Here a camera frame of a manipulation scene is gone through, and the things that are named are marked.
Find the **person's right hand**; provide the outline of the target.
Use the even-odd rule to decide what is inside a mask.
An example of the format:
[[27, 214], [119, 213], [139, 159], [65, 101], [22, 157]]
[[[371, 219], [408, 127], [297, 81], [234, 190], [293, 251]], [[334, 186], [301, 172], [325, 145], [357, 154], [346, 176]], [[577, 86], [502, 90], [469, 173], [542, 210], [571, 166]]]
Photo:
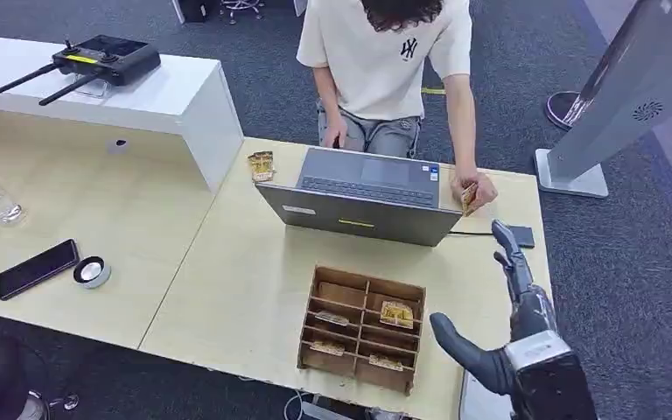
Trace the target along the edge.
[[330, 149], [343, 149], [347, 146], [347, 124], [341, 115], [323, 114], [320, 146]]

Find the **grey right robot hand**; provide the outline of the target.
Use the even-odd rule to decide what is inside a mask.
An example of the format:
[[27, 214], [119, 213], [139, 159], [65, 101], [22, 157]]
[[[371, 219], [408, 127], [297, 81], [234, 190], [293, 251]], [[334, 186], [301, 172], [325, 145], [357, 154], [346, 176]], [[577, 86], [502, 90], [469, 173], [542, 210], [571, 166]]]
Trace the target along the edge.
[[[515, 342], [546, 330], [557, 330], [553, 304], [545, 289], [534, 283], [526, 256], [510, 226], [493, 220], [491, 231], [504, 248], [493, 258], [507, 279], [511, 302], [510, 339]], [[451, 320], [441, 312], [430, 315], [430, 325], [440, 347], [462, 368], [470, 372], [489, 391], [510, 395], [515, 388], [515, 371], [500, 347], [484, 350], [461, 336]]]

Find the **person's left hand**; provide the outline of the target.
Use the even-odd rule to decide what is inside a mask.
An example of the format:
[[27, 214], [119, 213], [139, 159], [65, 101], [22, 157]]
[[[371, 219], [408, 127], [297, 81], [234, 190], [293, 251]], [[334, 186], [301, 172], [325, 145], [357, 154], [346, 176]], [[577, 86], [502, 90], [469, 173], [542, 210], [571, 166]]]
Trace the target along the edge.
[[492, 180], [477, 170], [457, 169], [451, 181], [451, 193], [464, 216], [473, 214], [498, 196]]

